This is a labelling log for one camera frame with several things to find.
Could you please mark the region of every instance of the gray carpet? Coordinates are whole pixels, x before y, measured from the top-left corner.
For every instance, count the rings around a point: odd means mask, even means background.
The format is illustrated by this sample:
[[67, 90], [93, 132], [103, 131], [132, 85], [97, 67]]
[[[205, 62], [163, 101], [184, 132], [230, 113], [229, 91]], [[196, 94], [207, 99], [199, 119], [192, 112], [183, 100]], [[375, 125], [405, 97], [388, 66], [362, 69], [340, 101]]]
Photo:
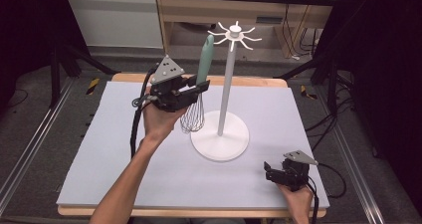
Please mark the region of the gray carpet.
[[[99, 61], [111, 68], [125, 72], [145, 72], [160, 59], [135, 58], [98, 58]], [[177, 60], [187, 73], [196, 73], [196, 61]], [[292, 68], [289, 64], [237, 62], [236, 76], [272, 77], [283, 74]], [[58, 187], [64, 182], [67, 171], [72, 164], [83, 135], [88, 130], [87, 123], [93, 118], [98, 107], [102, 91], [110, 76], [106, 76], [91, 67], [84, 66], [83, 74], [76, 80], [54, 125], [38, 150], [31, 166], [21, 181], [3, 217], [23, 216], [60, 219], [66, 223], [69, 217], [62, 217], [57, 212], [56, 200]], [[224, 63], [213, 64], [212, 75], [224, 74]], [[28, 98], [21, 104], [7, 110], [0, 119], [0, 181], [4, 182], [14, 163], [19, 158], [31, 135], [47, 111], [50, 98], [49, 68], [43, 68], [20, 79], [18, 88], [29, 93]], [[92, 78], [100, 78], [94, 94], [85, 95]], [[295, 99], [300, 111], [304, 127], [309, 127], [326, 116], [319, 100], [312, 100], [301, 95], [301, 85], [307, 85], [309, 79], [292, 79], [289, 87], [294, 91]], [[346, 91], [338, 93], [339, 100], [348, 98]], [[413, 208], [408, 196], [401, 188], [385, 160], [373, 158], [371, 146], [364, 130], [361, 128], [356, 113], [347, 109], [338, 116], [338, 125], [350, 144], [353, 155], [365, 175], [376, 202], [386, 223], [422, 223], [421, 217]], [[309, 133], [320, 134], [325, 126]], [[310, 137], [311, 145], [318, 137]], [[319, 223], [367, 223], [364, 210], [357, 197], [356, 191], [347, 174], [344, 162], [338, 152], [336, 140], [330, 132], [315, 151], [316, 160], [328, 164], [338, 170], [345, 178], [347, 191], [338, 199], [330, 198], [330, 207], [325, 217]], [[332, 195], [341, 192], [341, 180], [332, 171], [319, 168], [325, 188]]]

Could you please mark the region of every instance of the wall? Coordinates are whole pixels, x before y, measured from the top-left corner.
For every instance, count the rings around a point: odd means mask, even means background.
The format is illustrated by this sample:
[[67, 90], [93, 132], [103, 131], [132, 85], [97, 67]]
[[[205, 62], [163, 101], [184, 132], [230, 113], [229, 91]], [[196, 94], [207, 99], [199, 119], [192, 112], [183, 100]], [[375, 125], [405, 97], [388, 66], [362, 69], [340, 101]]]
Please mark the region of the wall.
[[88, 46], [162, 49], [156, 0], [69, 0]]

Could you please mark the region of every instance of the cabinet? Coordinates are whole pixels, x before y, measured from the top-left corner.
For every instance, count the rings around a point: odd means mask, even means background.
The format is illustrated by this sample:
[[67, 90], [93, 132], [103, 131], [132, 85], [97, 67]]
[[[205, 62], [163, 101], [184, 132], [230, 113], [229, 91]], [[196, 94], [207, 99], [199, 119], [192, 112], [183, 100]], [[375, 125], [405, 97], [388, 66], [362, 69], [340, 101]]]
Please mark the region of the cabinet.
[[[157, 0], [157, 4], [166, 52], [170, 49], [174, 22], [234, 24], [239, 21], [244, 25], [274, 26], [283, 51], [288, 55], [283, 38], [283, 29], [287, 32], [287, 26], [282, 26], [285, 4], [217, 0]], [[299, 40], [303, 28], [323, 28], [330, 10], [330, 7], [290, 5], [288, 19], [294, 43]]]

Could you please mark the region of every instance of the white board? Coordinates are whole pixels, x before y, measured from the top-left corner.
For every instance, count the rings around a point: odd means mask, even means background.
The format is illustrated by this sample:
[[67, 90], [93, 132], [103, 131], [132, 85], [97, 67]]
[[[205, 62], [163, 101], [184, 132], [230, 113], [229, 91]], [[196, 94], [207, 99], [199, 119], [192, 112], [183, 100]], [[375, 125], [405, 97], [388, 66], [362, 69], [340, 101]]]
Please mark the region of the white board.
[[[108, 82], [99, 109], [67, 175], [57, 203], [96, 206], [130, 160], [129, 139], [141, 83]], [[223, 87], [203, 94], [206, 112], [218, 111]], [[135, 200], [136, 207], [280, 209], [287, 204], [276, 184], [266, 180], [264, 161], [282, 169], [283, 153], [302, 150], [313, 157], [292, 91], [286, 88], [232, 87], [228, 112], [247, 125], [250, 143], [229, 162], [199, 154], [179, 123], [152, 157]], [[143, 138], [143, 122], [137, 138]], [[319, 207], [329, 206], [317, 168]]]

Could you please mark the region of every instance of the stand pole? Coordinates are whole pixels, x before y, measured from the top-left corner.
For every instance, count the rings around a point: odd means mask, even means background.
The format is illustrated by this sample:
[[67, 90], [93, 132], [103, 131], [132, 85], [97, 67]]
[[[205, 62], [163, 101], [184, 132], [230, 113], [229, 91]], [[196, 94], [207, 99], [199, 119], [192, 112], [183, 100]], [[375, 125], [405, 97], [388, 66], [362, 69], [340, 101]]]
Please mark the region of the stand pole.
[[223, 97], [222, 97], [221, 108], [220, 108], [220, 120], [218, 123], [217, 134], [219, 136], [223, 135], [224, 123], [226, 121], [227, 105], [229, 102], [230, 88], [232, 86], [233, 70], [234, 70], [235, 60], [236, 60], [236, 50], [237, 50], [237, 43], [234, 43], [233, 51], [231, 51], [230, 46], [229, 46], [229, 52], [227, 54], [227, 62], [226, 62], [226, 74], [225, 74], [225, 79], [224, 79]]

